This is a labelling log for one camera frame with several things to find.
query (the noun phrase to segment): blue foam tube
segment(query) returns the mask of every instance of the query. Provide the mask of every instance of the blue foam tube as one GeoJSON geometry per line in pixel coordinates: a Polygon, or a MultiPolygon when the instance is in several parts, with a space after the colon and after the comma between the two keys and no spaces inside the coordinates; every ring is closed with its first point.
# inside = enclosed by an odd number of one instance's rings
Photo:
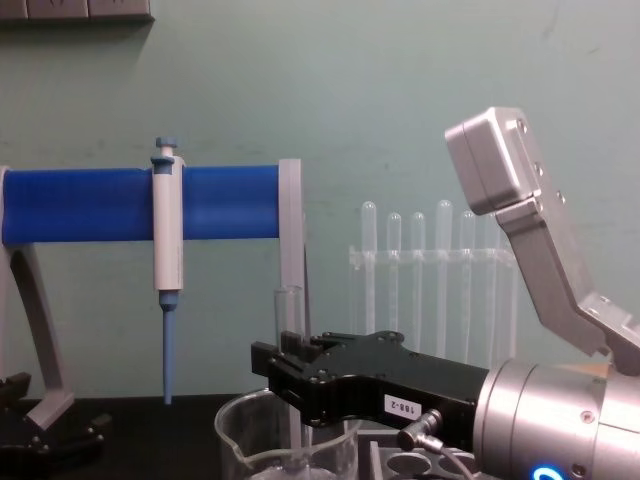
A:
{"type": "MultiPolygon", "coordinates": [[[[278,167],[187,167],[185,240],[278,237],[278,167]]],[[[8,171],[5,245],[153,239],[151,171],[8,171]]]]}

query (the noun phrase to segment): glass beaker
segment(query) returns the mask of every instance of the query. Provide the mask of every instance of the glass beaker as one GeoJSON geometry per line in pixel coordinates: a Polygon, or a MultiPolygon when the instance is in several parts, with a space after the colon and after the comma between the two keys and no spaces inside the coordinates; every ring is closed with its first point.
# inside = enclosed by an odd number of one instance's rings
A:
{"type": "Polygon", "coordinates": [[[222,480],[357,479],[360,422],[311,429],[307,446],[291,448],[289,408],[265,389],[218,411],[222,480]]]}

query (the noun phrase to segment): test tube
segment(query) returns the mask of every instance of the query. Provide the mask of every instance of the test tube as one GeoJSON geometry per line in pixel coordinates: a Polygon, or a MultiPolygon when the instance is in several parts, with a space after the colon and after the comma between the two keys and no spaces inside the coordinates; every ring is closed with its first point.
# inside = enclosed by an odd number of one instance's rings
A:
{"type": "Polygon", "coordinates": [[[469,336],[471,334],[471,262],[475,248],[476,216],[466,210],[460,217],[460,250],[462,251],[462,361],[469,363],[469,336]]]}
{"type": "Polygon", "coordinates": [[[509,312],[509,358],[516,356],[516,342],[518,338],[518,278],[520,270],[513,262],[511,268],[511,309],[509,312]]]}
{"type": "Polygon", "coordinates": [[[420,351],[422,337],[422,268],[427,248],[424,215],[416,212],[411,217],[411,251],[413,253],[413,349],[420,351]]]}
{"type": "Polygon", "coordinates": [[[378,251],[378,227],[376,205],[365,202],[361,211],[362,256],[365,275],[365,333],[376,330],[376,253],[378,251]]]}
{"type": "MultiPolygon", "coordinates": [[[[283,331],[290,331],[304,335],[303,314],[304,297],[302,288],[298,286],[283,286],[278,288],[274,294],[275,313],[276,313],[276,344],[278,350],[281,349],[280,334],[283,331]]],[[[310,427],[302,424],[300,420],[300,412],[294,407],[289,406],[288,418],[281,418],[281,425],[288,425],[290,446],[292,449],[299,449],[311,445],[312,430],[310,427]]]]}
{"type": "Polygon", "coordinates": [[[361,291],[361,287],[364,285],[360,285],[360,272],[361,272],[361,262],[358,259],[358,253],[354,246],[349,247],[349,322],[350,322],[350,332],[353,335],[357,335],[362,333],[360,329],[362,328],[362,324],[359,319],[359,293],[361,291]]]}
{"type": "Polygon", "coordinates": [[[390,213],[387,218],[387,252],[389,254],[389,330],[398,331],[398,271],[402,248],[402,217],[390,213]]]}
{"type": "Polygon", "coordinates": [[[485,220],[485,247],[488,249],[485,321],[487,322],[487,366],[495,362],[496,339],[496,297],[498,291],[498,252],[500,248],[500,227],[495,214],[487,215],[485,220]]]}
{"type": "Polygon", "coordinates": [[[451,250],[453,207],[448,200],[438,203],[436,212],[436,250],[438,254],[438,304],[436,356],[445,358],[447,348],[447,263],[451,250]]]}

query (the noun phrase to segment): label sticker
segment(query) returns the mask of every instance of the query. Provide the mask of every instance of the label sticker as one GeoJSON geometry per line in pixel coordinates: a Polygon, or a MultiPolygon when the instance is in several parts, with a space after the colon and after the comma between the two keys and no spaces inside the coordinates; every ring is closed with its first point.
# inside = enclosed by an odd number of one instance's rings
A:
{"type": "Polygon", "coordinates": [[[385,395],[384,411],[409,420],[417,420],[422,415],[422,405],[392,395],[385,395]]]}

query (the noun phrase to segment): blue pipette tip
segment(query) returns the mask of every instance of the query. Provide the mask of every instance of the blue pipette tip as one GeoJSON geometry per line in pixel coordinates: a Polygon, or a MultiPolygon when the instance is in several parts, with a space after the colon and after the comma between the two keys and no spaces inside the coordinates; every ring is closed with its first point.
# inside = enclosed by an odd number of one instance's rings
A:
{"type": "Polygon", "coordinates": [[[165,311],[162,314],[163,323],[163,394],[164,404],[171,405],[173,386],[173,324],[175,310],[165,311]]]}

